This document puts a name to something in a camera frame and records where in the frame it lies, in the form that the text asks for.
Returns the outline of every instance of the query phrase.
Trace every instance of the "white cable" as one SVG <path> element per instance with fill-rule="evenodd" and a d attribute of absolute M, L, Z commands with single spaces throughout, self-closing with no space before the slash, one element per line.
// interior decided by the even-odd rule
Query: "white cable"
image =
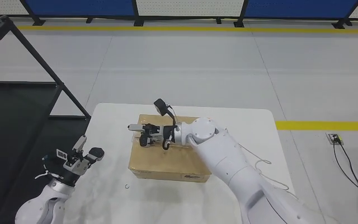
<path fill-rule="evenodd" d="M 175 122 L 176 122 L 176 123 L 179 123 L 177 114 L 175 113 L 175 110 L 173 109 L 173 107 L 172 107 L 170 104 L 168 104 L 167 106 L 168 106 L 170 109 L 172 109 L 172 111 L 173 111 L 173 113 L 174 113 L 174 117 L 175 117 Z"/>
<path fill-rule="evenodd" d="M 298 197 L 297 197 L 294 193 L 288 191 L 290 188 L 289 188 L 286 184 L 281 183 L 281 182 L 279 182 L 279 181 L 277 181 L 277 180 L 274 180 L 274 179 L 269 178 L 268 176 L 264 175 L 264 174 L 262 173 L 262 171 L 261 171 L 259 168 L 257 168 L 257 164 L 258 164 L 259 162 L 264 162 L 264 163 L 266 163 L 266 164 L 272 164 L 272 162 L 269 161 L 269 160 L 263 160 L 262 158 L 260 158 L 259 156 L 255 155 L 253 152 L 251 152 L 250 150 L 248 150 L 247 148 L 245 148 L 244 146 L 242 146 L 240 143 L 239 143 L 239 145 L 240 145 L 242 148 L 244 148 L 247 152 L 251 153 L 253 156 L 255 156 L 256 158 L 259 159 L 259 160 L 255 163 L 255 169 L 258 171 L 258 173 L 259 173 L 261 176 L 263 176 L 263 177 L 265 177 L 265 178 L 267 178 L 267 179 L 269 179 L 269 180 L 271 180 L 271 181 L 273 181 L 273 182 L 276 182 L 276 183 L 278 183 L 278 184 L 281 184 L 282 186 L 285 186 L 287 189 L 283 189 L 283 188 L 282 188 L 283 190 L 285 190 L 287 193 L 291 194 L 292 197 L 294 197 L 296 200 L 298 200 L 302 205 L 304 205 L 306 208 L 308 208 L 308 209 L 311 210 L 312 212 L 315 212 L 315 213 L 320 214 L 320 215 L 322 215 L 322 216 L 326 216 L 326 217 L 328 217 L 328 218 L 331 218 L 331 219 L 335 220 L 338 224 L 341 224 L 341 223 L 340 223 L 338 220 L 336 220 L 333 216 L 330 216 L 330 215 L 328 215 L 328 214 L 323 214 L 323 213 L 320 212 L 320 211 L 316 211 L 316 210 L 314 210 L 314 209 L 308 207 L 304 202 L 302 202 L 300 199 L 298 199 Z"/>
<path fill-rule="evenodd" d="M 35 177 L 35 180 L 36 180 L 37 178 L 41 177 L 41 176 L 46 176 L 47 174 L 50 174 L 50 175 L 53 176 L 54 178 L 61 178 L 61 179 L 63 179 L 62 176 L 60 176 L 60 175 L 58 175 L 58 174 L 54 174 L 54 173 L 49 172 L 48 170 L 46 170 L 44 174 L 37 175 L 37 176 Z"/>
<path fill-rule="evenodd" d="M 260 156 L 255 155 L 253 152 L 251 152 L 250 150 L 248 150 L 247 148 L 245 148 L 244 146 L 242 146 L 240 143 L 239 143 L 239 145 L 240 145 L 242 148 L 244 148 L 246 151 L 248 151 L 249 153 L 251 153 L 253 156 L 255 156 L 256 158 L 259 159 L 259 160 L 255 163 L 255 170 L 257 170 L 258 173 L 259 173 L 261 176 L 263 176 L 264 178 L 267 178 L 267 179 L 269 179 L 269 180 L 271 180 L 271 181 L 273 181 L 273 182 L 276 182 L 276 183 L 278 183 L 278 184 L 281 184 L 282 186 L 284 186 L 284 187 L 286 188 L 286 189 L 281 188 L 282 190 L 288 191 L 288 190 L 290 189 L 286 184 L 284 184 L 284 183 L 282 183 L 282 182 L 279 182 L 278 180 L 274 180 L 274 179 L 272 179 L 272 178 L 266 176 L 265 174 L 262 173 L 262 171 L 261 171 L 259 168 L 257 168 L 257 164 L 258 164 L 259 162 L 264 162 L 264 163 L 266 163 L 266 164 L 272 164 L 271 161 L 269 161 L 269 160 L 264 160 L 264 159 L 260 158 Z"/>

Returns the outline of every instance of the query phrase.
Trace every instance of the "gray floor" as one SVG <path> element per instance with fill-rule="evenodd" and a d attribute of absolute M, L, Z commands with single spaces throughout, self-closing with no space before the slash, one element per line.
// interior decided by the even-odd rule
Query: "gray floor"
<path fill-rule="evenodd" d="M 105 25 L 116 25 L 110 21 Z M 223 26 L 231 26 L 232 21 Z M 102 25 L 94 22 L 91 25 Z M 149 25 L 168 25 L 150 23 Z M 83 26 L 83 21 L 65 25 Z M 206 22 L 171 25 L 208 26 Z M 331 28 L 250 21 L 252 27 Z M 358 120 L 358 36 L 250 32 L 24 31 L 92 114 L 101 102 L 263 108 L 275 120 Z M 0 80 L 51 81 L 12 35 Z M 81 114 L 61 95 L 53 114 Z M 326 131 L 279 131 L 295 192 L 310 208 L 356 223 L 358 191 L 340 172 Z M 356 132 L 339 132 L 358 172 Z M 338 153 L 348 170 L 343 153 Z M 334 223 L 325 218 L 327 223 Z"/>

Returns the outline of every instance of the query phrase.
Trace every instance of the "cardboard box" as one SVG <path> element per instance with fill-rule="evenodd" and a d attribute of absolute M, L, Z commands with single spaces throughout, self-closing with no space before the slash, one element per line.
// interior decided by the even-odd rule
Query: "cardboard box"
<path fill-rule="evenodd" d="M 177 117 L 179 122 L 192 123 L 196 118 Z M 169 116 L 139 115 L 138 124 L 171 125 Z M 140 134 L 134 135 L 128 168 L 138 178 L 206 182 L 211 175 L 191 147 L 171 145 L 168 150 L 157 142 L 148 148 L 139 145 Z"/>

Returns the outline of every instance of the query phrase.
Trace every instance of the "white table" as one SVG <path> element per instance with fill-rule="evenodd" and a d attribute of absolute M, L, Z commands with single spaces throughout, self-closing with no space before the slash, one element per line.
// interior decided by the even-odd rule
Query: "white table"
<path fill-rule="evenodd" d="M 174 106 L 178 116 L 214 119 L 243 146 L 272 161 L 264 174 L 293 186 L 274 118 L 268 110 Z M 105 156 L 77 183 L 66 202 L 64 223 L 241 223 L 238 202 L 216 176 L 207 183 L 137 179 L 128 169 L 139 114 L 157 114 L 153 105 L 98 104 L 86 131 L 84 152 L 102 147 Z M 253 165 L 256 158 L 246 153 Z"/>

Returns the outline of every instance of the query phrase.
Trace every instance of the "yellow stripe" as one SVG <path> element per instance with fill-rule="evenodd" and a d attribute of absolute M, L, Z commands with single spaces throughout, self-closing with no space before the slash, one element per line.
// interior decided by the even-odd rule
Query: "yellow stripe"
<path fill-rule="evenodd" d="M 358 130 L 358 122 L 277 121 L 277 130 Z"/>
<path fill-rule="evenodd" d="M 216 31 L 216 32 L 294 32 L 358 34 L 358 29 L 294 29 L 294 28 L 235 28 L 235 27 L 189 27 L 189 26 L 18 26 L 20 30 L 46 31 Z"/>

